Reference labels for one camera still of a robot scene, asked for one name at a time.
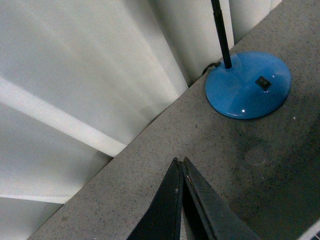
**speckled stone surface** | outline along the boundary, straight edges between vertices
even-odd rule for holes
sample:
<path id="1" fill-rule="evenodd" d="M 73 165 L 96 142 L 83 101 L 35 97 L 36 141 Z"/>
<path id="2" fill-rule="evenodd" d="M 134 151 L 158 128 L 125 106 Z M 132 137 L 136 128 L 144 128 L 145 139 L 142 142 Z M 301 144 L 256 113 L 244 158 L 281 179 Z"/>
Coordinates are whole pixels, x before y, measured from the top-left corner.
<path id="1" fill-rule="evenodd" d="M 255 120 L 222 116 L 207 102 L 205 74 L 29 239 L 126 239 L 172 159 L 185 156 L 248 222 L 320 154 L 319 12 L 319 0 L 284 0 L 231 51 L 269 52 L 288 65 L 281 108 Z"/>

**black lamp pole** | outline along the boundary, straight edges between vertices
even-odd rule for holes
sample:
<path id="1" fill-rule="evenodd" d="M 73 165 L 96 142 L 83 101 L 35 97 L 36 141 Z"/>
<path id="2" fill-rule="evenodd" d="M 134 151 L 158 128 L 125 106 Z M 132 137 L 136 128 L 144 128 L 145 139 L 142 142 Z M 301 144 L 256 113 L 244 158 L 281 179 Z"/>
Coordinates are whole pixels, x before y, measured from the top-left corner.
<path id="1" fill-rule="evenodd" d="M 219 37 L 224 65 L 226 69 L 230 69 L 232 68 L 232 63 L 230 59 L 226 29 L 225 29 L 224 19 L 222 16 L 222 11 L 220 8 L 220 3 L 219 3 L 219 0 L 211 0 L 211 3 L 212 3 L 214 22 L 215 22 L 216 31 Z"/>

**white curtain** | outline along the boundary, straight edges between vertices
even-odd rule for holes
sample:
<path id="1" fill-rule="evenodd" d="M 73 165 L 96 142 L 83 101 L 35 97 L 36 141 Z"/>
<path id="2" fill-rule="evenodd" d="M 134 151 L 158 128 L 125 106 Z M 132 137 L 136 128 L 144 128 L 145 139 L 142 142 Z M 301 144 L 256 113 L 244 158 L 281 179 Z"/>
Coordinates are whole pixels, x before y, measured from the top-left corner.
<path id="1" fill-rule="evenodd" d="M 15 240 L 221 58 L 209 0 L 0 0 L 0 36 L 0 231 Z"/>

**blue lamp base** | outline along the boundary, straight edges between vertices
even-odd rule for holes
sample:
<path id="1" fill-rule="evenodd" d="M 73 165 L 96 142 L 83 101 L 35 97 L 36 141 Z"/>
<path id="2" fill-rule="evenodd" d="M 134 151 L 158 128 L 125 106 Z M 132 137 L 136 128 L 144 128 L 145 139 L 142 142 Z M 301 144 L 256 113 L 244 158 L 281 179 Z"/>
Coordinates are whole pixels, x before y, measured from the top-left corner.
<path id="1" fill-rule="evenodd" d="M 242 52 L 231 56 L 232 68 L 213 69 L 205 83 L 206 97 L 222 115 L 255 119 L 276 110 L 286 100 L 291 74 L 278 57 L 265 52 Z"/>

